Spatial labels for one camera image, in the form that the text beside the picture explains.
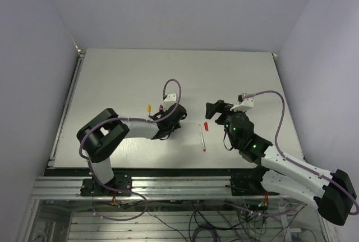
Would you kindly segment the red marker pen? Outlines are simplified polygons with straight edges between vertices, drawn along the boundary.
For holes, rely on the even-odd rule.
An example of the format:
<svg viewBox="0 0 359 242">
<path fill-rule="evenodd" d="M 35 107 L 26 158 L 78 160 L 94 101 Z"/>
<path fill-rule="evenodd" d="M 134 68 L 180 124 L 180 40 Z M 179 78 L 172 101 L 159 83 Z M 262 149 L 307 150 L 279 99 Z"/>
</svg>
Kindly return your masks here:
<svg viewBox="0 0 359 242">
<path fill-rule="evenodd" d="M 206 152 L 204 133 L 203 133 L 203 129 L 202 129 L 201 124 L 199 124 L 199 130 L 200 130 L 200 136 L 201 136 L 201 142 L 202 142 L 202 149 L 203 149 L 203 152 Z"/>
</svg>

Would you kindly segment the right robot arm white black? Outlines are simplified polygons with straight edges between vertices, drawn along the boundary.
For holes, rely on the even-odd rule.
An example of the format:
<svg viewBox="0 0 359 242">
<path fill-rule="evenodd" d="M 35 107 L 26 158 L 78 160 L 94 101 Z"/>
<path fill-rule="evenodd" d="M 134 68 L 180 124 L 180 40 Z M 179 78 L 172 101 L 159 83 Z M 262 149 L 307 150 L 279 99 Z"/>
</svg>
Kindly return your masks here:
<svg viewBox="0 0 359 242">
<path fill-rule="evenodd" d="M 252 98 L 241 95 L 238 104 L 206 103 L 205 113 L 208 120 L 219 113 L 215 123 L 224 127 L 231 149 L 257 165 L 247 181 L 248 190 L 255 195 L 268 191 L 294 198 L 317 209 L 332 224 L 343 226 L 357 197 L 347 173 L 323 170 L 279 153 L 270 141 L 255 134 L 246 115 L 253 106 Z"/>
</svg>

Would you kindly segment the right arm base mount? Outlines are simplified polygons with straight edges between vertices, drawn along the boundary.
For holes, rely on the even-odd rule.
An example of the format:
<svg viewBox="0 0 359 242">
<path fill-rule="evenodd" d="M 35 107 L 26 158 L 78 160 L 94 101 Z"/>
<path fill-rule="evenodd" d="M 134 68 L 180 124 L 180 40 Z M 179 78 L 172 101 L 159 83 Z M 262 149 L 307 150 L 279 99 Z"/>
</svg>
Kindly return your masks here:
<svg viewBox="0 0 359 242">
<path fill-rule="evenodd" d="M 262 166 L 235 169 L 225 187 L 231 190 L 232 196 L 264 195 L 265 189 L 261 183 L 268 171 Z"/>
</svg>

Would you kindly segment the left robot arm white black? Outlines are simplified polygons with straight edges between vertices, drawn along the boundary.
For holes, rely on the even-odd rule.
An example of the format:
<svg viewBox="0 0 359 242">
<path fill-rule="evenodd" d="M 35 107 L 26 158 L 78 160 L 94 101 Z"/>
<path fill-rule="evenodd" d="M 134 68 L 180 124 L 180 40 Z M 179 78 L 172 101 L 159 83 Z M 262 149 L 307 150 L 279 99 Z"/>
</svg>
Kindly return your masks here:
<svg viewBox="0 0 359 242">
<path fill-rule="evenodd" d="M 180 121 L 186 117 L 187 111 L 180 104 L 173 104 L 148 118 L 120 118 L 113 109 L 106 108 L 83 126 L 76 135 L 80 142 L 79 154 L 89 162 L 95 175 L 95 190 L 101 195 L 109 195 L 114 190 L 110 156 L 123 139 L 164 140 L 180 128 Z"/>
</svg>

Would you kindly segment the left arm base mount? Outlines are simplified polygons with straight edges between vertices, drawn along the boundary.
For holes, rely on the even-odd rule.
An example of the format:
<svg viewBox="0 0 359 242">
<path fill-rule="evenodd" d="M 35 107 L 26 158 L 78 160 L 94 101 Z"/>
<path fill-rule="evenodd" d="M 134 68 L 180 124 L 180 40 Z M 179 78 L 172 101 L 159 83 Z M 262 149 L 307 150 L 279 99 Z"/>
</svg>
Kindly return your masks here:
<svg viewBox="0 0 359 242">
<path fill-rule="evenodd" d="M 84 179 L 80 189 L 80 195 L 82 197 L 109 197 L 116 194 L 116 196 L 129 197 L 132 189 L 132 180 L 127 177 L 115 176 L 111 181 L 105 184 L 108 188 L 114 188 L 120 190 L 109 190 L 101 186 L 95 179 Z"/>
</svg>

